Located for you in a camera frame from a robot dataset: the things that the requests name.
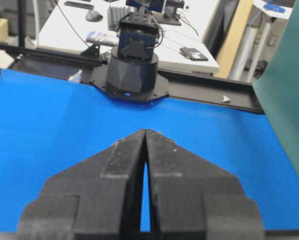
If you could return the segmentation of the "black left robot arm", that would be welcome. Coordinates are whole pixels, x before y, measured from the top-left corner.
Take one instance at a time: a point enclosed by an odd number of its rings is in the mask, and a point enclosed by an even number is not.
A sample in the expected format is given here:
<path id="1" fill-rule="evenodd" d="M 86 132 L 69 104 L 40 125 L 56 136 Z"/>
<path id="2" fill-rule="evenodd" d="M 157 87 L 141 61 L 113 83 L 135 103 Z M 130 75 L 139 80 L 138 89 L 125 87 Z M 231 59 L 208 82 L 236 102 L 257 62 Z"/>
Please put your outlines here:
<path id="1" fill-rule="evenodd" d="M 145 94 L 155 88 L 161 26 L 152 12 L 161 13 L 164 0 L 127 0 L 135 10 L 118 21 L 118 46 L 111 51 L 106 84 L 124 96 Z"/>

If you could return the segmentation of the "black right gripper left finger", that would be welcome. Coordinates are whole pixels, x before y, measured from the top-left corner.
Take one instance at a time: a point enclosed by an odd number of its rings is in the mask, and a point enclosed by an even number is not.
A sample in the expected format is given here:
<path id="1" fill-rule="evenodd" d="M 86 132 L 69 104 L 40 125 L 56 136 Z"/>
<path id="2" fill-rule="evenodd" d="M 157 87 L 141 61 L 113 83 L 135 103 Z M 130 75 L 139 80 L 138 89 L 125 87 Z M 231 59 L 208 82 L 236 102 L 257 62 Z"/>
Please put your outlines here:
<path id="1" fill-rule="evenodd" d="M 141 227 L 146 131 L 49 177 L 23 210 L 21 240 L 123 240 Z"/>

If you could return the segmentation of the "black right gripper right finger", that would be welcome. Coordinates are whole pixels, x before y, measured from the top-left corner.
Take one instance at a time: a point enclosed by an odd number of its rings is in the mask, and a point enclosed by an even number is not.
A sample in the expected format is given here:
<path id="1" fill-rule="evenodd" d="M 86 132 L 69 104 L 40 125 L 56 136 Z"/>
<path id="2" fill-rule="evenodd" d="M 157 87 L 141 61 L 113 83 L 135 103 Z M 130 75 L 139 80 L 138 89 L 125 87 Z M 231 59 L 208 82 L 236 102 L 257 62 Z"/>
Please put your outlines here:
<path id="1" fill-rule="evenodd" d="M 262 240 L 257 204 L 237 176 L 148 129 L 151 225 L 160 240 Z"/>

